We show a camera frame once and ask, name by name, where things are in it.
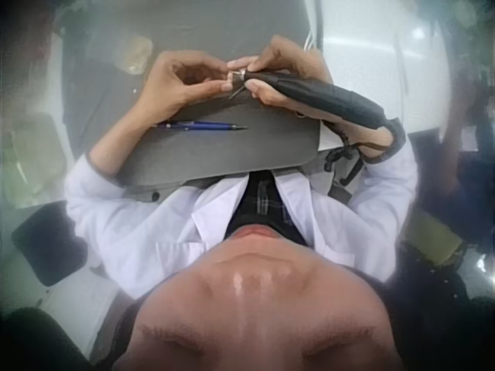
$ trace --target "white coat sleeve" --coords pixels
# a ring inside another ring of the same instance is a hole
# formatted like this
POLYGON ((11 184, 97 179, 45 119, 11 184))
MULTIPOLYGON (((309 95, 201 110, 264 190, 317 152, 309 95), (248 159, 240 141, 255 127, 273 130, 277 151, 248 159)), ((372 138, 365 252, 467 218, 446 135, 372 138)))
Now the white coat sleeve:
POLYGON ((385 281, 395 268, 395 244, 415 197, 418 170, 411 143, 406 140, 390 158, 365 165, 349 208, 360 222, 347 224, 347 236, 354 241, 356 268, 385 281))
POLYGON ((124 189, 98 174, 82 156, 65 182, 67 214, 82 237, 102 259, 105 269, 128 294, 137 297, 163 277, 148 220, 155 203, 123 199, 124 189))

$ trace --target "lips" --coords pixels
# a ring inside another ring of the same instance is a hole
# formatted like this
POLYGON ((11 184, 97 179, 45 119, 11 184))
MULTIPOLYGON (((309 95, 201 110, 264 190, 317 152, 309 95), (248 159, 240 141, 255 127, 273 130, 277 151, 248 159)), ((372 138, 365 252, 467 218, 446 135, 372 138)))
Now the lips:
POLYGON ((230 238, 237 239, 251 234, 256 234, 258 236, 270 237, 270 238, 281 238, 281 236, 276 233, 269 226, 262 226, 261 224, 251 224, 249 226, 242 226, 236 230, 230 238))

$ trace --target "plaid shirt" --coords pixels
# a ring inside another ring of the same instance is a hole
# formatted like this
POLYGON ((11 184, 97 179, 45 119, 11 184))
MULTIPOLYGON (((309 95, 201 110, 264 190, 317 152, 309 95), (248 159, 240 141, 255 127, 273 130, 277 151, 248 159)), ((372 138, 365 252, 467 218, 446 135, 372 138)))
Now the plaid shirt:
POLYGON ((269 226, 288 240, 307 246, 292 222, 269 171, 250 174, 246 191, 229 222, 225 237, 228 238, 235 230, 249 224, 269 226))

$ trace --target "man's left hand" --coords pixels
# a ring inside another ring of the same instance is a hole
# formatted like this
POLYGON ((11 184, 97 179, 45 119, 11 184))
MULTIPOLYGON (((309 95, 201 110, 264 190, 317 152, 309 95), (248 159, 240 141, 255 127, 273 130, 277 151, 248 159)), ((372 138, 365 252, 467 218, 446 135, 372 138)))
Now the man's left hand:
POLYGON ((168 120, 187 104, 232 90, 227 73, 225 62, 204 52, 163 52, 131 112, 149 128, 168 120))

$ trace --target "black handpiece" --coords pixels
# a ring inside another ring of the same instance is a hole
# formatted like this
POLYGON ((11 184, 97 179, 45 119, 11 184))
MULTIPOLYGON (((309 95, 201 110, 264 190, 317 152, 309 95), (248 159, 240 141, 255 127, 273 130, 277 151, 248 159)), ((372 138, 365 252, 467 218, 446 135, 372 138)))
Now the black handpiece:
POLYGON ((266 82, 287 97, 321 111, 340 116, 369 129, 384 126, 384 109, 371 100, 319 80, 276 72, 244 72, 244 81, 257 79, 266 82))

